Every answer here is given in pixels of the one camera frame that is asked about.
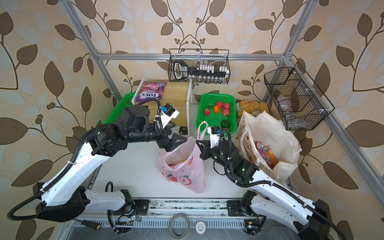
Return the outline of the pink plastic grocery bag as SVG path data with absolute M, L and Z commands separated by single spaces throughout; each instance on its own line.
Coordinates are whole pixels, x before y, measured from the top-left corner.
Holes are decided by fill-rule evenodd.
M 188 137 L 185 143 L 171 152 L 163 151 L 157 159 L 158 169 L 167 181 L 180 183 L 197 194 L 205 191 L 206 183 L 204 161 L 196 141 L 203 140 L 207 129 L 208 123 L 202 122 L 197 138 Z

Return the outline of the green fruit basket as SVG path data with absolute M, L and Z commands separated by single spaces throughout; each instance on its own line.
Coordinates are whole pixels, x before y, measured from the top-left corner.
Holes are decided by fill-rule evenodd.
M 218 101 L 230 105 L 231 113 L 228 116 L 223 115 L 223 109 L 221 109 L 221 112 L 218 114 L 214 113 L 213 107 Z M 206 108 L 210 109 L 211 111 L 209 116 L 205 116 L 203 114 L 203 111 Z M 209 127 L 221 126 L 221 122 L 223 120 L 229 120 L 231 122 L 230 132 L 231 135 L 233 135 L 238 129 L 235 98 L 226 94 L 207 93 L 202 95 L 197 113 L 196 127 L 198 128 L 202 122 L 207 122 Z

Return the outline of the cream canvas tote bag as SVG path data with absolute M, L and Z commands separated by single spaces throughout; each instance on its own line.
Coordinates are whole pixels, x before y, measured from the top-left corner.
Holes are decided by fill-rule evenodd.
M 255 142 L 272 149 L 278 160 L 274 168 L 270 168 L 262 158 Z M 256 117 L 247 112 L 243 113 L 235 146 L 239 148 L 242 157 L 261 168 L 278 183 L 284 183 L 297 169 L 299 155 L 302 151 L 295 135 L 287 131 L 281 121 L 266 112 Z

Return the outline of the orange Fox's candy bag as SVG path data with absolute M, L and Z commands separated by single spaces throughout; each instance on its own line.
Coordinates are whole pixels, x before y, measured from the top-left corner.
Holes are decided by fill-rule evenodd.
M 264 146 L 263 147 L 263 154 L 264 154 L 264 160 L 266 161 L 267 165 L 273 169 L 278 164 L 278 159 L 274 155 L 272 149 L 270 146 Z

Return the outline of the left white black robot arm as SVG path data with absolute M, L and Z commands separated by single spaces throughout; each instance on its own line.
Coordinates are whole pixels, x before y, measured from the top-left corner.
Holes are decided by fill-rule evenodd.
M 179 112 L 170 104 L 158 107 L 153 123 L 150 110 L 133 105 L 110 124 L 103 124 L 85 133 L 75 148 L 72 159 L 50 181 L 34 186 L 34 195 L 16 205 L 7 214 L 12 221 L 42 219 L 53 222 L 74 220 L 84 212 L 114 211 L 129 213 L 135 202 L 126 189 L 97 193 L 82 183 L 100 165 L 125 150 L 129 143 L 156 142 L 167 152 L 187 141 L 178 134 L 169 137 L 167 124 Z

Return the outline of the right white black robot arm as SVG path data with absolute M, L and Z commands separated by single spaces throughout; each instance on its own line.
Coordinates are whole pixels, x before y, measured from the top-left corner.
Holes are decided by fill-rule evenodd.
M 270 178 L 255 164 L 240 156 L 228 131 L 222 131 L 212 144 L 197 140 L 203 160 L 223 166 L 224 176 L 247 192 L 241 200 L 243 214 L 262 215 L 290 228 L 302 240 L 327 240 L 330 230 L 341 239 L 346 235 L 332 222 L 330 208 L 322 200 L 312 201 Z

